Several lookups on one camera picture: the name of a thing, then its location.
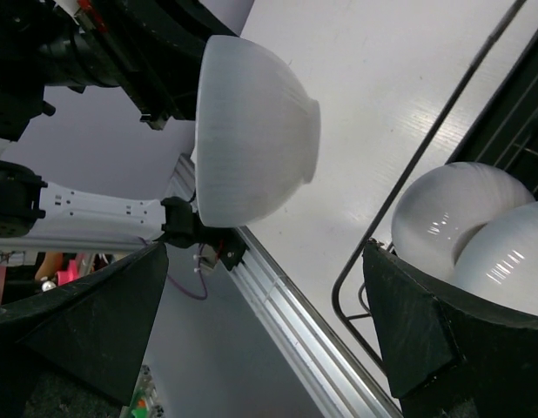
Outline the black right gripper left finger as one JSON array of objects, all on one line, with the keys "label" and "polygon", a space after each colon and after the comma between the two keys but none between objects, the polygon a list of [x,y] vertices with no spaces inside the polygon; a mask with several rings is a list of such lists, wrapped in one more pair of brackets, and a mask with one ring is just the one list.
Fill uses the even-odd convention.
[{"label": "black right gripper left finger", "polygon": [[169,260],[148,245],[0,306],[0,417],[118,417],[132,401]]}]

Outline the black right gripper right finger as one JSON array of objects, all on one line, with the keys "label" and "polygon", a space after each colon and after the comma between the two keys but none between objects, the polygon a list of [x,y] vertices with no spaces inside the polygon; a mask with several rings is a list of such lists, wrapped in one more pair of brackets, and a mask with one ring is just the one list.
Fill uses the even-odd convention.
[{"label": "black right gripper right finger", "polygon": [[376,241],[367,299],[406,417],[538,417],[538,317],[431,277]]}]

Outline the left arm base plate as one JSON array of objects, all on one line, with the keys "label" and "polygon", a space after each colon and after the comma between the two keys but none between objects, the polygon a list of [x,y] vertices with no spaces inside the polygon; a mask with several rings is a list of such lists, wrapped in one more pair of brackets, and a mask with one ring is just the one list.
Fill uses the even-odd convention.
[{"label": "left arm base plate", "polygon": [[165,223],[158,241],[184,249],[196,244],[210,246],[227,271],[241,262],[247,244],[234,229],[205,226],[192,204],[180,197],[165,198],[161,206]]}]

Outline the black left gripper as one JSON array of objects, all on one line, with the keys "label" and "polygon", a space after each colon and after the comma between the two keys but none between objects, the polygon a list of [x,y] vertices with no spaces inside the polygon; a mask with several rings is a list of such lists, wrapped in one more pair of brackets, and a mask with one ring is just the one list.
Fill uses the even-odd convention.
[{"label": "black left gripper", "polygon": [[195,119],[202,47],[166,1],[104,1],[104,40],[121,85],[155,130],[168,118]]}]

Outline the white bowl with grey rim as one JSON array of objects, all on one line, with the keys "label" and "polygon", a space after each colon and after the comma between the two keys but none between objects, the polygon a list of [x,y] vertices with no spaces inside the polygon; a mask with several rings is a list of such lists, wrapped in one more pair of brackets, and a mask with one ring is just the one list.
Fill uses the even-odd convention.
[{"label": "white bowl with grey rim", "polygon": [[455,264],[451,283],[538,316],[538,201],[504,213],[475,234]]}]

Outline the white ribbed bowl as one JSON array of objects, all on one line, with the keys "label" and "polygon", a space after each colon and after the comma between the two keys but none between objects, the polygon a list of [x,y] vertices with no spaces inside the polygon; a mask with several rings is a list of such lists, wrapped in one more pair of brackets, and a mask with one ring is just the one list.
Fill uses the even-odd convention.
[{"label": "white ribbed bowl", "polygon": [[454,162],[415,180],[395,207],[391,234],[397,256],[436,279],[452,278],[469,240],[491,220],[535,201],[503,170]]}]

